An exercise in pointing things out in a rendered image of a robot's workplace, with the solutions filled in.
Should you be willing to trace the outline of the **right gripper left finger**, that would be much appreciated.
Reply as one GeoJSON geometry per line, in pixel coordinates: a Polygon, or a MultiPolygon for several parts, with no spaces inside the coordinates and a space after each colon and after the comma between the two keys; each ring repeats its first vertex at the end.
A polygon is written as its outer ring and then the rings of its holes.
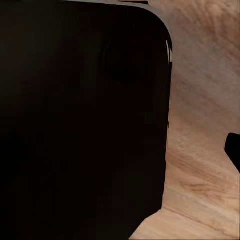
{"type": "Polygon", "coordinates": [[[0,138],[0,192],[26,151],[21,133],[0,138]]]}

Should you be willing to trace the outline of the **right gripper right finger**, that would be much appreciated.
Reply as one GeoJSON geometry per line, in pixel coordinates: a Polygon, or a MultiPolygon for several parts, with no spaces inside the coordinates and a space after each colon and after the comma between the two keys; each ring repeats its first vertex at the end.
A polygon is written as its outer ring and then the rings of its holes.
{"type": "Polygon", "coordinates": [[[229,133],[224,150],[240,172],[240,134],[229,133]]]}

